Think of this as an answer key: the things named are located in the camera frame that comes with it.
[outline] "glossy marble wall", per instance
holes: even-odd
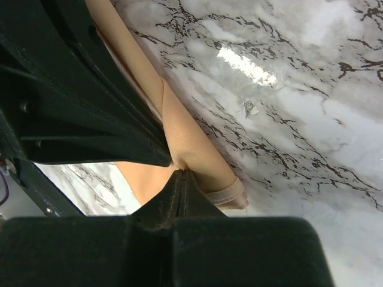
[[[114,163],[37,166],[87,216],[127,215],[141,207]]]
[[[383,286],[383,2],[112,3],[243,180],[227,214],[306,218],[337,286]]]

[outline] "purple cable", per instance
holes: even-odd
[[[2,182],[4,184],[4,189],[5,189],[5,195],[4,198],[0,201],[0,206],[2,206],[9,198],[10,196],[10,189],[7,184],[7,180],[5,179],[5,176],[0,172],[0,178],[2,179]]]

